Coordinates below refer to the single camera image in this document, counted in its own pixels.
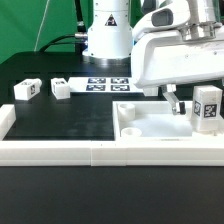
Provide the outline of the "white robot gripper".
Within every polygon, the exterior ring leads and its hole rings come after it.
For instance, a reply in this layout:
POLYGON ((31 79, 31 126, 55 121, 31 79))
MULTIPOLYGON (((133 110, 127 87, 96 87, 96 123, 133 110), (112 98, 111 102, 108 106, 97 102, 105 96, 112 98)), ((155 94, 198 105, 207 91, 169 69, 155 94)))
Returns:
POLYGON ((131 75, 140 89, 164 85, 172 113, 185 115, 176 85, 224 78, 224 26, 210 40, 185 42, 178 30, 144 35, 132 50, 131 75))

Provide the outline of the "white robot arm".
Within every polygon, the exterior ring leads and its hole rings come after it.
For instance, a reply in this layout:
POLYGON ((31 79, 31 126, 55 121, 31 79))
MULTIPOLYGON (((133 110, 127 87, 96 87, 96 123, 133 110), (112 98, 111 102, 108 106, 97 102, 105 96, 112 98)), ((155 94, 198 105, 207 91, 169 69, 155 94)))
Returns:
POLYGON ((131 63, 133 84, 146 96, 161 92, 175 114, 185 105, 175 96, 180 84, 224 79, 224 25, 213 0, 141 0, 154 7, 135 26, 130 0, 93 0, 86 61, 131 63))

